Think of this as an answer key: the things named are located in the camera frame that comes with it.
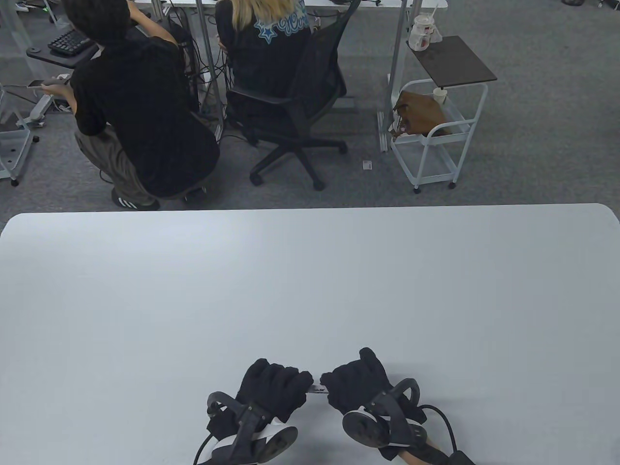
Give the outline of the person's right hand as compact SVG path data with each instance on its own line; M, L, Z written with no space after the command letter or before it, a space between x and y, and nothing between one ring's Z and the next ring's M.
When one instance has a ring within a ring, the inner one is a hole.
M330 406L345 415L368 405L378 394L393 388L374 351L368 347L359 351L359 358L323 373L320 384L327 391Z

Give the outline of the person's left hand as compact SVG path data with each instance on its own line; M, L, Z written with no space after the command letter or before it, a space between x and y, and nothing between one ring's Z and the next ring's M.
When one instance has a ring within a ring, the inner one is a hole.
M274 418L286 423L306 402L312 384L310 372L261 358L246 371L234 399L241 405L252 405L263 412L264 419L259 421L255 430L261 432Z

